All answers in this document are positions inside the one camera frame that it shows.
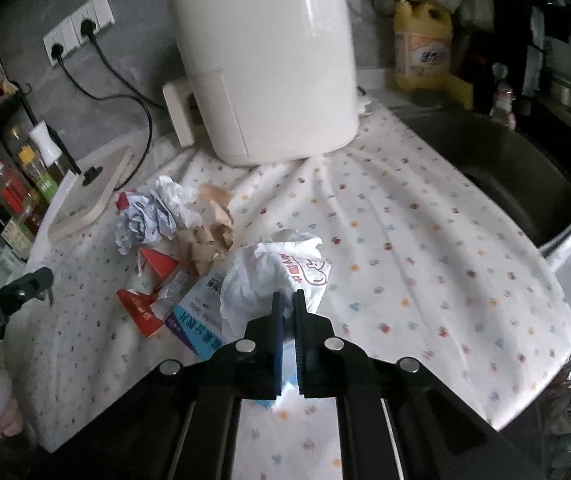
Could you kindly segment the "white air fryer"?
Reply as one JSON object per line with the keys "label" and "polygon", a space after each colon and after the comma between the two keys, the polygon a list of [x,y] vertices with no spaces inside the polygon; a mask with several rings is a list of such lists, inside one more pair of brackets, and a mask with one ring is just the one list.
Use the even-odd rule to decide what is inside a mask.
{"label": "white air fryer", "polygon": [[359,105],[346,0],[168,0],[186,75],[163,95],[184,148],[196,102],[215,154],[257,166],[354,140]]}

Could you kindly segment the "red carton piece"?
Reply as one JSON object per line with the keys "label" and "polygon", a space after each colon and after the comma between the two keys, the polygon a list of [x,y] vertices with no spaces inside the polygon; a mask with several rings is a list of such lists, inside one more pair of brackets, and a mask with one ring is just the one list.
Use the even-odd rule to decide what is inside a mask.
{"label": "red carton piece", "polygon": [[171,256],[148,247],[138,249],[138,275],[141,276],[146,268],[150,268],[157,281],[163,282],[169,278],[179,266],[179,261]]}

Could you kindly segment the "printed white paper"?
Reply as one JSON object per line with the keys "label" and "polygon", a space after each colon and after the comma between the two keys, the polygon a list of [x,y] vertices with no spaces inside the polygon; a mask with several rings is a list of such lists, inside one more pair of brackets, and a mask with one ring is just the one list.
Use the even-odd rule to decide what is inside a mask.
{"label": "printed white paper", "polygon": [[179,184],[166,174],[157,177],[144,193],[120,193],[115,231],[118,252],[125,256],[133,247],[154,247],[162,240],[173,240],[180,229],[203,226],[197,201],[197,188]]}

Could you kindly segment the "condiment bottles on rack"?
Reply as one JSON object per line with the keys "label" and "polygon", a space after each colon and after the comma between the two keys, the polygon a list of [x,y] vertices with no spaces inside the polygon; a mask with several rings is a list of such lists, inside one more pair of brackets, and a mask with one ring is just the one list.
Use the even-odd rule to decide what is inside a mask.
{"label": "condiment bottles on rack", "polygon": [[72,170],[45,122],[23,134],[8,130],[0,155],[0,239],[20,261],[29,258],[50,203]]}

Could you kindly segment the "brown paper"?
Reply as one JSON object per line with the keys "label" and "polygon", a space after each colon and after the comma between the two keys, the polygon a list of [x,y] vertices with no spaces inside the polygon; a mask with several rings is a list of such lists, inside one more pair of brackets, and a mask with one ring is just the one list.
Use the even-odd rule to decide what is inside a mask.
{"label": "brown paper", "polygon": [[193,275],[206,275],[227,257],[233,246],[231,198],[228,190],[217,185],[204,183],[198,188],[197,203],[205,205],[203,223],[180,230],[176,237],[179,260]]}

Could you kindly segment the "blue medicine box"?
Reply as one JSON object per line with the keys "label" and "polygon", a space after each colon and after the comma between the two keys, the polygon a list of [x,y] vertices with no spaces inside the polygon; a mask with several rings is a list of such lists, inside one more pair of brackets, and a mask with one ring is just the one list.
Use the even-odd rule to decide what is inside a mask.
{"label": "blue medicine box", "polygon": [[233,335],[220,313],[220,292],[226,273],[214,269],[196,280],[172,310],[186,343],[202,361],[244,335]]}

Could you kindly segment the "steel kitchen sink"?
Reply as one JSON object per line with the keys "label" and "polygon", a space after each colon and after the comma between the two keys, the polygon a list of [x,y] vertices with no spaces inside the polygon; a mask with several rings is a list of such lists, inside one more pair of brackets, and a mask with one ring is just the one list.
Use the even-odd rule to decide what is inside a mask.
{"label": "steel kitchen sink", "polygon": [[515,131],[467,112],[400,119],[493,200],[547,256],[571,232],[571,185]]}

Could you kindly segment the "white plastic bag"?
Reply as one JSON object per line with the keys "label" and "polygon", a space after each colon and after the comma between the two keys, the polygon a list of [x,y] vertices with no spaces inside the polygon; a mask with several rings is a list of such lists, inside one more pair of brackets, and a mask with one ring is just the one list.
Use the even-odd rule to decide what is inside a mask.
{"label": "white plastic bag", "polygon": [[322,238],[315,234],[283,230],[238,249],[220,292],[220,313],[231,333],[241,336],[248,322],[269,314],[276,292],[291,300],[300,290],[307,310],[317,312],[331,273],[321,245]]}

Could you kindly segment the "red torn wrapper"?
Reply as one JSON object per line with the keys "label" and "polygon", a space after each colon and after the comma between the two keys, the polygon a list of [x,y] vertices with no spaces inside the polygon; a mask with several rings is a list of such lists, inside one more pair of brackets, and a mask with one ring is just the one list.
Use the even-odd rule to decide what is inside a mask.
{"label": "red torn wrapper", "polygon": [[120,304],[132,318],[139,332],[150,338],[162,327],[168,328],[176,336],[182,333],[172,310],[184,296],[191,284],[191,275],[186,271],[176,271],[151,294],[136,292],[133,289],[119,289],[116,292]]}

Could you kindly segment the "dotted white tablecloth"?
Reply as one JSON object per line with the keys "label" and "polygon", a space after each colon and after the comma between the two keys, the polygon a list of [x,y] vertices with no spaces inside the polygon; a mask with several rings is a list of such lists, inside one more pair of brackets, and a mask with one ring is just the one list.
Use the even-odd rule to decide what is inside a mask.
{"label": "dotted white tablecloth", "polygon": [[[370,356],[414,356],[495,428],[535,399],[571,354],[571,309],[532,237],[388,110],[340,151],[253,170],[190,148],[154,165],[186,185],[227,186],[238,249],[280,231],[318,237],[331,266],[319,313]],[[23,407],[53,451],[170,356],[168,330],[140,334],[117,300],[149,289],[118,252],[108,208],[35,255],[54,304],[25,308],[8,336]]]}

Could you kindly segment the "yellow detergent bottle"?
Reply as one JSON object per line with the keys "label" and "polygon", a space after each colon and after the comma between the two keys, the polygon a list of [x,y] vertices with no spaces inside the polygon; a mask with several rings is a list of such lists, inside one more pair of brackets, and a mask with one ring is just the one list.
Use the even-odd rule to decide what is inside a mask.
{"label": "yellow detergent bottle", "polygon": [[464,110],[473,110],[473,87],[451,73],[453,22],[431,0],[396,0],[395,79],[400,89],[447,92]]}

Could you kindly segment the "white kitchen scale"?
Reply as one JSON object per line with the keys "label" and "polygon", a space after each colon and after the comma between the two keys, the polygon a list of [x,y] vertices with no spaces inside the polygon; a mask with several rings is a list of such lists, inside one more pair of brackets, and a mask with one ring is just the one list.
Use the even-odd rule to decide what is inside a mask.
{"label": "white kitchen scale", "polygon": [[90,226],[103,214],[132,156],[130,146],[118,148],[92,166],[96,176],[90,183],[85,177],[74,182],[48,229],[51,243],[60,242]]}

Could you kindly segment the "white wall socket plate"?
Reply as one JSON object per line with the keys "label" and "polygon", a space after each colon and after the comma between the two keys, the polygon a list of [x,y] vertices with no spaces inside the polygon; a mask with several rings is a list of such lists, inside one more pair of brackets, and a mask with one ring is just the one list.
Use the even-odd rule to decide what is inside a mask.
{"label": "white wall socket plate", "polygon": [[59,44],[63,48],[62,57],[64,58],[88,42],[88,37],[81,32],[81,25],[84,21],[93,22],[95,35],[113,26],[115,18],[108,0],[88,0],[74,13],[63,18],[42,38],[51,66],[56,64],[56,58],[52,55],[54,44]]}

